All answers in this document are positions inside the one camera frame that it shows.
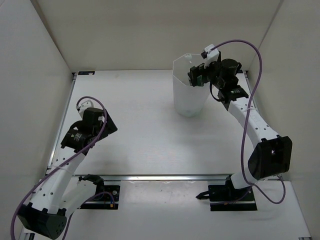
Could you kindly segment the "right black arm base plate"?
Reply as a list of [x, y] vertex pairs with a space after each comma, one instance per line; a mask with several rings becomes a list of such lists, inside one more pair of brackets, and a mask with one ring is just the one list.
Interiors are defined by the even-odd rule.
[[257, 211], [257, 204], [252, 187], [235, 189], [231, 175], [224, 184], [210, 183], [208, 190], [199, 193], [198, 200], [209, 200], [211, 212], [249, 212]]

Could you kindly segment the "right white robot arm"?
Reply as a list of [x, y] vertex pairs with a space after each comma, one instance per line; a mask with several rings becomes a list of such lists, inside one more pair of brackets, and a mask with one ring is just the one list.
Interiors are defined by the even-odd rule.
[[216, 101], [239, 122], [243, 138], [249, 138], [253, 152], [248, 160], [241, 156], [241, 170], [226, 179], [224, 193], [230, 200], [238, 199], [243, 190], [255, 186], [268, 177], [279, 176], [290, 169], [293, 142], [280, 136], [261, 117], [237, 77], [242, 65], [234, 59], [216, 60], [209, 65], [200, 64], [190, 69], [189, 77], [198, 83], [216, 88]]

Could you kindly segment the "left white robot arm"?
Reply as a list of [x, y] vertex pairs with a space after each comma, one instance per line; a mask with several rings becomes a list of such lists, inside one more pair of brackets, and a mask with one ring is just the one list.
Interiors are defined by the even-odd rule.
[[187, 152], [174, 145], [171, 70], [79, 72], [71, 90], [62, 135], [81, 123], [88, 108], [107, 113], [104, 133], [93, 133], [80, 147], [59, 144], [51, 170], [31, 199], [37, 210], [56, 213], [73, 175], [161, 175], [175, 173]]

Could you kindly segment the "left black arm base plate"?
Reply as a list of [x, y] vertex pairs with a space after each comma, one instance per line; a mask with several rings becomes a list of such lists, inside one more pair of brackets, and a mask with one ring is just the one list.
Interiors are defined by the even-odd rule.
[[85, 201], [83, 210], [117, 210], [119, 208], [120, 185], [106, 185], [105, 180], [93, 174], [79, 176], [78, 180], [89, 181], [95, 185], [95, 194]]

